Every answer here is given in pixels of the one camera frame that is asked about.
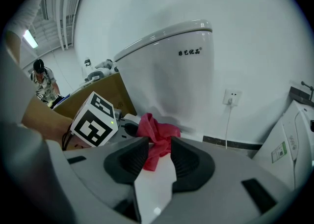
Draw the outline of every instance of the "black baseboard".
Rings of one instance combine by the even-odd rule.
[[[217,145],[221,145],[221,146],[225,146],[226,145],[226,141],[225,140],[216,139],[216,138],[212,138],[212,137],[209,137],[209,136],[204,136],[203,137],[203,142],[217,144]],[[240,142],[234,142],[234,141],[227,141],[227,146],[231,147],[231,148],[238,148],[238,149],[258,151],[261,148],[262,144],[240,143]]]

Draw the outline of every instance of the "toilet tank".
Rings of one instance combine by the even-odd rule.
[[[213,56],[210,23],[193,20],[139,39],[114,60],[138,116],[203,134]]]

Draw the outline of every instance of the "brown cardboard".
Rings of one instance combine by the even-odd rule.
[[[88,85],[71,95],[53,110],[63,116],[74,119],[82,104],[93,91],[112,103],[114,108],[120,109],[122,116],[128,113],[136,115],[135,108],[124,86],[120,73],[102,78]]]

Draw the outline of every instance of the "power socket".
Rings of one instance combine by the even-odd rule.
[[[229,99],[232,98],[232,106],[238,106],[242,91],[235,89],[226,89],[223,104],[228,105]]]

